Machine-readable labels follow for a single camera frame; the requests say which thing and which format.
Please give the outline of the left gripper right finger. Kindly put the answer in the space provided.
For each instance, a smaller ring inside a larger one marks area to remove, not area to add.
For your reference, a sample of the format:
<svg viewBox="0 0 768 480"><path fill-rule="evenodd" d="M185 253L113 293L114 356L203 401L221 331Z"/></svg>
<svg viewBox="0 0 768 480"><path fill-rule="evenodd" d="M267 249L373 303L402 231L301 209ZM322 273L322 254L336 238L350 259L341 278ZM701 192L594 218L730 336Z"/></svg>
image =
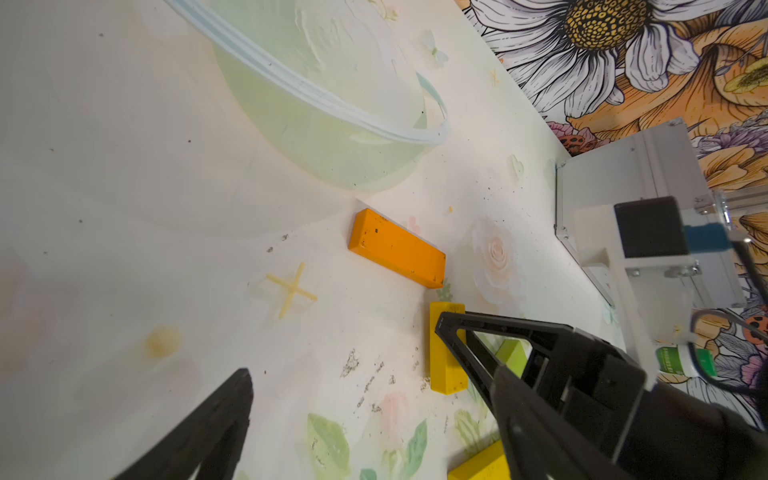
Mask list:
<svg viewBox="0 0 768 480"><path fill-rule="evenodd" d="M437 336L495 417L513 479L626 479L617 459L647 375L610 343L565 324L442 313ZM526 340L521 375L482 333Z"/></svg>

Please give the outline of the yellow small block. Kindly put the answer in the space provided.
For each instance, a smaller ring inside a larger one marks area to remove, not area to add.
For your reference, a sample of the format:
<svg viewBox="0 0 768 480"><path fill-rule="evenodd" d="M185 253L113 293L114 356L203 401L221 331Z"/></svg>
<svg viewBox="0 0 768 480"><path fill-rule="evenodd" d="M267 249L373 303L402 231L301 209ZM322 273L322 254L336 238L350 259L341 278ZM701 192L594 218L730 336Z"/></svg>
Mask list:
<svg viewBox="0 0 768 480"><path fill-rule="evenodd" d="M429 307L430 387L435 392L452 395L466 390L469 379L444 341L436 333L440 315L444 312L464 314L466 310L463 304L450 302L432 302Z"/></svg>

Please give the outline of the lime green block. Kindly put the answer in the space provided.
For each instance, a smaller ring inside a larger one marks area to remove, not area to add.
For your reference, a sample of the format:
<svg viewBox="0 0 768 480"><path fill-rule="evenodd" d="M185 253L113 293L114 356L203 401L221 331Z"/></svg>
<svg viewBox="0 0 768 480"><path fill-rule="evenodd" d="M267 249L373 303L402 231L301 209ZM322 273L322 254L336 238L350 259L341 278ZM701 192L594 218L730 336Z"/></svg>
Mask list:
<svg viewBox="0 0 768 480"><path fill-rule="evenodd" d="M531 351L530 344L525 340L503 340L495 353L495 357L518 378L521 378L526 368Z"/></svg>

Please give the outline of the orange block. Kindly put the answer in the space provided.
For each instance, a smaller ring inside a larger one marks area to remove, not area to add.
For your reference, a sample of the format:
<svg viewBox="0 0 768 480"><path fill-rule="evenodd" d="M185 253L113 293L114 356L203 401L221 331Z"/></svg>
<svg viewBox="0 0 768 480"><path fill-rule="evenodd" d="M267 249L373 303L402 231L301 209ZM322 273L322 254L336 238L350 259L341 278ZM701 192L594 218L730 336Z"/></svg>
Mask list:
<svg viewBox="0 0 768 480"><path fill-rule="evenodd" d="M446 254L370 208L356 214L348 249L426 288L444 286Z"/></svg>

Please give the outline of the yellow long block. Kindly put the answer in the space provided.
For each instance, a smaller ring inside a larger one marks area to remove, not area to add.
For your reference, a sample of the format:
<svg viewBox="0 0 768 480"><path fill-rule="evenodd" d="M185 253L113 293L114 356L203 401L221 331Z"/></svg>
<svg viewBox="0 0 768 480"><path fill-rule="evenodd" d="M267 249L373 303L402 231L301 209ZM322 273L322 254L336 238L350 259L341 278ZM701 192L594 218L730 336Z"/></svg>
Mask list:
<svg viewBox="0 0 768 480"><path fill-rule="evenodd" d="M510 470L501 441L451 470L448 480L510 480Z"/></svg>

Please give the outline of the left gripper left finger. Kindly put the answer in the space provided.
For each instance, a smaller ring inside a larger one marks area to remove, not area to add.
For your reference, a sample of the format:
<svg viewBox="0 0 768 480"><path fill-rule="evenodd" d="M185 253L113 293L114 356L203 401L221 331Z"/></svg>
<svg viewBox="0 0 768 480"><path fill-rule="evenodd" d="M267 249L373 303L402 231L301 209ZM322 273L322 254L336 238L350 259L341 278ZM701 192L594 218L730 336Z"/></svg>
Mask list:
<svg viewBox="0 0 768 480"><path fill-rule="evenodd" d="M254 399L246 368L236 370L119 479L232 479Z"/></svg>

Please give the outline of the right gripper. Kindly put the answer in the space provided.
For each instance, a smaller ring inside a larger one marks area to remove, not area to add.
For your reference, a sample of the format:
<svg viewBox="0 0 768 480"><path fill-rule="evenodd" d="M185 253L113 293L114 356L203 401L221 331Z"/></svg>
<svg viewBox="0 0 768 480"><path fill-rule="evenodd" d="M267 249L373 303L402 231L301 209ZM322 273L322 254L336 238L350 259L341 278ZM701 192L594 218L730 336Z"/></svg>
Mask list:
<svg viewBox="0 0 768 480"><path fill-rule="evenodd" d="M767 434L658 384L643 393L617 465L636 479L765 479Z"/></svg>

